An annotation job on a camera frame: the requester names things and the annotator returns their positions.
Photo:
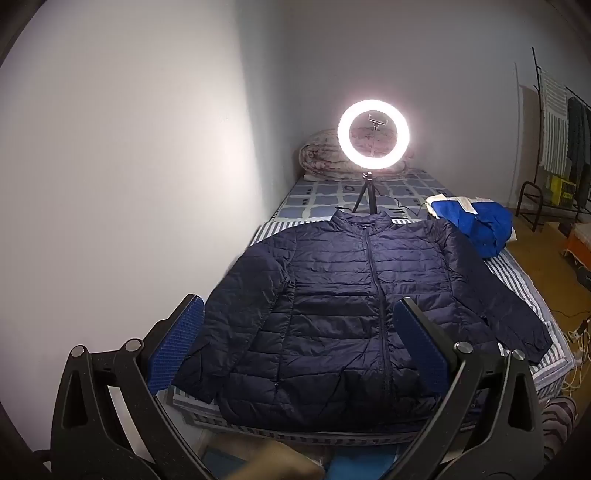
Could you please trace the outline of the striped towel on rack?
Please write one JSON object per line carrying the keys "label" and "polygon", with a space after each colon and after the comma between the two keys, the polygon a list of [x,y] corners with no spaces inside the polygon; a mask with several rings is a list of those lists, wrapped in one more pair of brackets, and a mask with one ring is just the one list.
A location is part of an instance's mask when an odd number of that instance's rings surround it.
{"label": "striped towel on rack", "polygon": [[540,166],[548,173],[563,177],[568,161],[568,96],[563,84],[539,68],[542,147]]}

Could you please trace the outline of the black mini tripod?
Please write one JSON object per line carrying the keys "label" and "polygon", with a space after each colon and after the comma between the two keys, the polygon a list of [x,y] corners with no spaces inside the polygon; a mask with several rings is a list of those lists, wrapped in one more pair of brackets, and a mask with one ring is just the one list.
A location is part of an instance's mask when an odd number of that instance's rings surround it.
{"label": "black mini tripod", "polygon": [[367,171],[363,174],[363,186],[360,190],[360,194],[358,198],[356,198],[355,206],[353,207],[352,212],[356,213],[359,209],[360,204],[363,199],[367,199],[369,205],[369,213],[370,214],[377,214],[378,213],[378,204],[377,204],[377,195],[376,195],[376,186],[375,186],[375,178],[374,174],[370,171]]}

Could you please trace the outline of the black clothes rack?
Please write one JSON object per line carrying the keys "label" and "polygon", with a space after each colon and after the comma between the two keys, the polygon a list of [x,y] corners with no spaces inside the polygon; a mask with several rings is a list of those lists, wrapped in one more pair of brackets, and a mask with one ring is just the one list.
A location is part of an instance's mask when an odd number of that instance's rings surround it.
{"label": "black clothes rack", "polygon": [[[575,223],[583,220],[583,218],[588,217],[590,215],[590,190],[589,196],[585,207],[579,207],[576,200],[574,200],[573,205],[570,208],[565,207],[558,207],[554,206],[550,202],[551,192],[549,189],[550,183],[550,176],[552,174],[546,172],[540,166],[540,159],[541,159],[541,147],[542,147],[542,107],[541,107],[541,99],[540,99],[540,92],[539,92],[539,72],[538,69],[541,68],[547,72],[546,69],[542,67],[542,65],[538,61],[538,56],[536,52],[532,53],[533,62],[535,66],[535,73],[536,73],[536,83],[534,84],[534,89],[537,93],[537,101],[538,101],[538,142],[537,142],[537,153],[536,153],[536,164],[535,164],[535,171],[533,174],[533,178],[530,180],[526,180],[522,183],[519,191],[519,196],[517,200],[516,212],[515,215],[518,217],[523,218],[530,226],[532,230],[537,230],[539,227],[542,226],[543,219],[546,217],[555,218],[558,220],[565,220],[570,223]],[[571,97],[575,97],[584,103],[590,109],[590,103],[584,100],[580,95],[578,95],[572,88],[563,84],[567,90],[568,99]],[[566,170],[566,174],[561,177],[567,181],[569,181],[569,173],[571,170],[571,162],[567,158],[568,166]]]}

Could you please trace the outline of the blue white folded jacket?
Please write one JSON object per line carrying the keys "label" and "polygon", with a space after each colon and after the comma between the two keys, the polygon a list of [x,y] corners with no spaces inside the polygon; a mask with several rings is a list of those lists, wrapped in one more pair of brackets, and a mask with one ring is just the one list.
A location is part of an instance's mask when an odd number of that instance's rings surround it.
{"label": "blue white folded jacket", "polygon": [[439,194],[428,197],[426,204],[432,216],[453,223],[483,259],[499,255],[517,240],[512,213],[491,199]]}

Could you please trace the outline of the dark hanging garment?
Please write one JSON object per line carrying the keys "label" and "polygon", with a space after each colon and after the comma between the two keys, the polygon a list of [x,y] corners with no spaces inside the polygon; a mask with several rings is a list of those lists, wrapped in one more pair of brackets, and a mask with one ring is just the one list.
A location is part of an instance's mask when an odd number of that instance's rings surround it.
{"label": "dark hanging garment", "polygon": [[568,99],[569,181],[576,184],[575,200],[585,207],[590,190],[590,109],[575,97]]}

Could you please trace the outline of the orange box with lace cover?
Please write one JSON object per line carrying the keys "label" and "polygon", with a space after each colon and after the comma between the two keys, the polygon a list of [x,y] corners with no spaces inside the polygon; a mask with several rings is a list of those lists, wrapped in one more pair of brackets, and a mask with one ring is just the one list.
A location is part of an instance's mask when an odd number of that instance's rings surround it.
{"label": "orange box with lace cover", "polygon": [[564,256],[574,260],[576,276],[579,283],[587,290],[590,286],[591,269],[591,224],[578,223],[571,229],[566,240]]}

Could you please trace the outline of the rolled floral quilt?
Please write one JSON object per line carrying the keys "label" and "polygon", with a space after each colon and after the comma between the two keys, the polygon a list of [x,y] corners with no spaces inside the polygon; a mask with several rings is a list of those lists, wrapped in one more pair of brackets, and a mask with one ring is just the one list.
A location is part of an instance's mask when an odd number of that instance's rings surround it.
{"label": "rolled floral quilt", "polygon": [[[353,145],[367,154],[370,139],[370,127],[353,128],[351,131]],[[376,146],[376,155],[388,152],[394,144],[396,133],[391,129],[382,129]],[[339,147],[338,134],[335,129],[322,130],[311,135],[298,153],[298,162],[304,173],[311,177],[325,180],[360,179],[365,169],[346,158]]]}

